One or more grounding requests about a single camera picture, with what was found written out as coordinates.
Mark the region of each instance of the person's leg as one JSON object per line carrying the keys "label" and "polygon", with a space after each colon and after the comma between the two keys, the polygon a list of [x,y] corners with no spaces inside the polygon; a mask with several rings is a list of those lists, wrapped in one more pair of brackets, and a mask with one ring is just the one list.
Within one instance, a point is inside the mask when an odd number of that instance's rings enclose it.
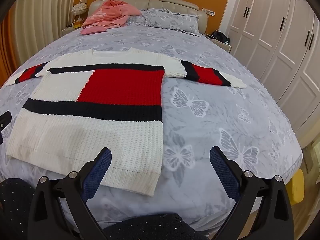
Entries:
{"label": "person's leg", "polygon": [[22,179],[0,183],[0,235],[8,239],[27,239],[28,217],[34,189]]}

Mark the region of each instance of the white feather lampshade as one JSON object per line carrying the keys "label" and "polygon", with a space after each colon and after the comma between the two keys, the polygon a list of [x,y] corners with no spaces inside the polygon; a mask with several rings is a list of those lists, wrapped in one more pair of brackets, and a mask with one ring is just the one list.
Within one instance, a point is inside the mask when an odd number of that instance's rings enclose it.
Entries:
{"label": "white feather lampshade", "polygon": [[74,14],[75,16],[76,15],[79,16],[77,20],[78,22],[82,20],[80,17],[80,14],[84,14],[87,10],[88,10],[87,5],[80,0],[80,3],[73,6],[73,8],[71,9],[71,13]]}

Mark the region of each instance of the silver bolt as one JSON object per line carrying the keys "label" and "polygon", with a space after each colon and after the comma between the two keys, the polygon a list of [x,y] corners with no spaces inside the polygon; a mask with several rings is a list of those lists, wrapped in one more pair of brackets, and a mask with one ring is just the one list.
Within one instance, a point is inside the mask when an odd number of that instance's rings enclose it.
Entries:
{"label": "silver bolt", "polygon": [[70,172],[69,173],[69,178],[70,179],[74,179],[77,175],[78,175],[78,173],[76,171]]}
{"label": "silver bolt", "polygon": [[41,178],[39,179],[39,181],[40,181],[41,183],[44,183],[44,182],[47,181],[47,177],[46,177],[46,176],[43,176],[43,177],[41,177]]}
{"label": "silver bolt", "polygon": [[279,176],[279,175],[276,175],[275,179],[276,179],[276,181],[279,181],[279,182],[282,181],[282,178],[281,178],[281,176]]}
{"label": "silver bolt", "polygon": [[253,176],[252,172],[251,171],[245,171],[244,172],[244,175],[248,178],[251,178]]}

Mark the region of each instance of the white wall edge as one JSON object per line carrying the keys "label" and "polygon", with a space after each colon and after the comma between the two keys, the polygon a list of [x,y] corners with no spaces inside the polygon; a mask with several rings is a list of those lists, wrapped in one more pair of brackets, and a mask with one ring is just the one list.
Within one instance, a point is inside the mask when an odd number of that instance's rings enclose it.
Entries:
{"label": "white wall edge", "polygon": [[228,0],[226,9],[224,10],[224,14],[219,27],[219,31],[224,34],[226,34],[226,31],[228,29],[228,25],[229,25],[230,18],[231,18],[232,11],[235,4],[236,4],[236,0]]}

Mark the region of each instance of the wall socket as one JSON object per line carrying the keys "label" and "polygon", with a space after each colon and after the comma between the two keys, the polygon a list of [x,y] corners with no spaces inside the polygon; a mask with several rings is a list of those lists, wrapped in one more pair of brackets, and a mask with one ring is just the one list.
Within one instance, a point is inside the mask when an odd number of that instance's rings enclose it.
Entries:
{"label": "wall socket", "polygon": [[214,11],[208,10],[206,8],[202,8],[202,11],[211,16],[214,16],[216,14]]}

